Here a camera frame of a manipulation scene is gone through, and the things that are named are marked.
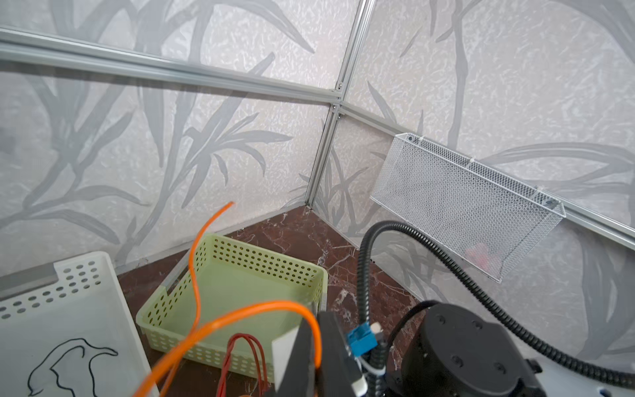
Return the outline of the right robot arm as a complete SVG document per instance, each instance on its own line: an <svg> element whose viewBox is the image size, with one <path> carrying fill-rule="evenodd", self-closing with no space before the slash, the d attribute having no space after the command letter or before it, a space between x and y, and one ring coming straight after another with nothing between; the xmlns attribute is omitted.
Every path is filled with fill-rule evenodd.
<svg viewBox="0 0 635 397"><path fill-rule="evenodd" d="M545 359L526 359L507 331L453 304L424 301L390 334L423 313L400 368L386 375L387 396L632 396Z"/></svg>

